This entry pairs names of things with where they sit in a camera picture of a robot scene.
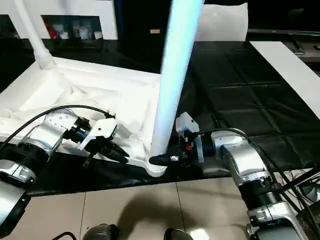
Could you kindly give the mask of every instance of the white pipe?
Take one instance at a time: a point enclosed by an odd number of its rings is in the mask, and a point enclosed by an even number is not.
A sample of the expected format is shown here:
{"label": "white pipe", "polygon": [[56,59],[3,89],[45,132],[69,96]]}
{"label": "white pipe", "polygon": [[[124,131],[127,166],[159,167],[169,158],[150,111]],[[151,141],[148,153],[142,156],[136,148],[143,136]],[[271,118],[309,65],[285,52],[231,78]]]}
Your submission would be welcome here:
{"label": "white pipe", "polygon": [[172,1],[150,157],[167,150],[204,1]]}
{"label": "white pipe", "polygon": [[54,61],[49,50],[45,47],[44,42],[40,38],[35,24],[33,23],[28,7],[24,0],[14,0],[16,9],[28,33],[29,41],[33,48],[34,58],[42,69],[52,68]]}

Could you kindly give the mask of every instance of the light blue tube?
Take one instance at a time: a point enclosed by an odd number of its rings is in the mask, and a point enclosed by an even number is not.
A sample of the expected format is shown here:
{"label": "light blue tube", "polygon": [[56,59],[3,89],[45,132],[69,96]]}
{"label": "light blue tube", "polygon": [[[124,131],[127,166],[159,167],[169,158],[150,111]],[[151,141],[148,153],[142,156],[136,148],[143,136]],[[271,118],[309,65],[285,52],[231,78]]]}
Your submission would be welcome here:
{"label": "light blue tube", "polygon": [[172,1],[150,157],[167,150],[204,1]]}

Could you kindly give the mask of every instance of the tiled floor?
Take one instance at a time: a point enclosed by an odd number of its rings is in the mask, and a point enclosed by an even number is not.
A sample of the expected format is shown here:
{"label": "tiled floor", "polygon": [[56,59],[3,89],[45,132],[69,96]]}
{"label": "tiled floor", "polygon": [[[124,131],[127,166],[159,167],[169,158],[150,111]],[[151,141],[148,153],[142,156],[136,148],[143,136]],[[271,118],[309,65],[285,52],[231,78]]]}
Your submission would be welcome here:
{"label": "tiled floor", "polygon": [[5,239],[51,240],[65,231],[80,239],[106,223],[119,226],[121,240],[162,240],[167,228],[204,229],[211,240],[246,240],[246,211],[231,178],[37,197]]}

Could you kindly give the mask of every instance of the white cloth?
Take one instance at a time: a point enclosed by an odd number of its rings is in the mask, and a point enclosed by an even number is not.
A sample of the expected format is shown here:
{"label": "white cloth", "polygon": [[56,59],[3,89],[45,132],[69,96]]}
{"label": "white cloth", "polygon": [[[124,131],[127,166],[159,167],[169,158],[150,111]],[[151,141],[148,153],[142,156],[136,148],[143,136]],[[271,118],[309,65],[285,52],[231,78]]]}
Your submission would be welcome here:
{"label": "white cloth", "polygon": [[248,21],[247,3],[237,6],[205,4],[195,41],[245,41]]}

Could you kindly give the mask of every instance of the black tablecloth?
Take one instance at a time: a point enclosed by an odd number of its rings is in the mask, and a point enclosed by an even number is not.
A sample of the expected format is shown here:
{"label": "black tablecloth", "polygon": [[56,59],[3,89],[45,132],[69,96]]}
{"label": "black tablecloth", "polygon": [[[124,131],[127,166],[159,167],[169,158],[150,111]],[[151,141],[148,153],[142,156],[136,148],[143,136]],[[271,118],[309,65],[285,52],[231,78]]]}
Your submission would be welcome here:
{"label": "black tablecloth", "polygon": [[[117,41],[74,45],[48,40],[45,44],[56,57],[160,72],[162,46]],[[0,49],[0,91],[34,61],[25,41],[6,42],[6,46]],[[318,163],[319,119],[249,42],[195,43],[177,116],[183,112],[188,112],[202,130],[243,130],[282,170]],[[92,161],[87,169],[82,167],[84,160],[54,154],[30,194],[53,195],[229,176],[225,164],[212,158],[206,158],[202,166],[170,167],[157,178],[141,167],[101,160]]]}

